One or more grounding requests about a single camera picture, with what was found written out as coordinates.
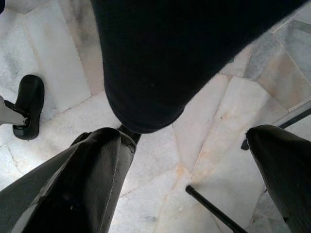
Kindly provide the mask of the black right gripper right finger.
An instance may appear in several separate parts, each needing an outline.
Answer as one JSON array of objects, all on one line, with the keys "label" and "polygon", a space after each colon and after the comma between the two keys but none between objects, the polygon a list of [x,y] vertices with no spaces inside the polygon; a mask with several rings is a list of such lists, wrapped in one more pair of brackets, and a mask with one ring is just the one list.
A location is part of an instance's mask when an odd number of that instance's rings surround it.
[{"label": "black right gripper right finger", "polygon": [[311,231],[311,143],[273,125],[250,128],[250,152],[267,191],[293,233]]}]

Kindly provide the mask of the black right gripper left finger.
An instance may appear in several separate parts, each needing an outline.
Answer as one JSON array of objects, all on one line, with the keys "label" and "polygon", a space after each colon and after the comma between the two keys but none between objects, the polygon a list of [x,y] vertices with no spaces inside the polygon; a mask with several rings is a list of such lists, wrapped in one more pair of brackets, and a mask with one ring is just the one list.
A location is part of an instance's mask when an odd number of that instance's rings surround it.
[{"label": "black right gripper left finger", "polygon": [[78,136],[1,191],[1,232],[108,232],[139,139],[125,126]]}]

